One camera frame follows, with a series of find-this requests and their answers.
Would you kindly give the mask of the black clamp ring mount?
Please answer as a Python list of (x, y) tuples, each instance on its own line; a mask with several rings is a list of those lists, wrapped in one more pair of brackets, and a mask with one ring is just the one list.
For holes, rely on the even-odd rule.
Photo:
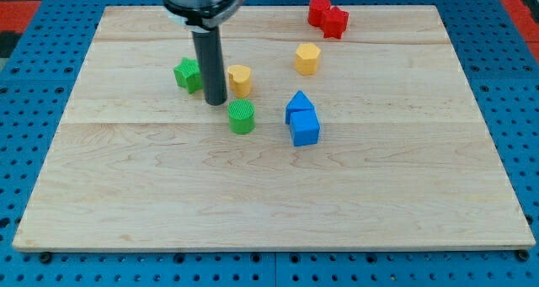
[(230, 19), (246, 0), (163, 0), (168, 16), (194, 32), (207, 32)]

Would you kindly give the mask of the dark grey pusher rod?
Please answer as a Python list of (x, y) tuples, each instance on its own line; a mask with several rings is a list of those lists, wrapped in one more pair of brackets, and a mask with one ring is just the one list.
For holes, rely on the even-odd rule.
[(227, 101), (227, 83), (220, 29), (216, 27), (204, 33), (194, 32), (193, 41), (205, 101), (212, 106), (224, 104)]

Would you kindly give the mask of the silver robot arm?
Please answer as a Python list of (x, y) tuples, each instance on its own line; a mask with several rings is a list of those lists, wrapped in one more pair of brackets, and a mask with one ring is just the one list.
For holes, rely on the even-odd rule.
[(227, 101), (227, 82), (221, 48), (220, 26), (246, 0), (163, 0), (175, 23), (192, 33), (205, 101), (212, 106)]

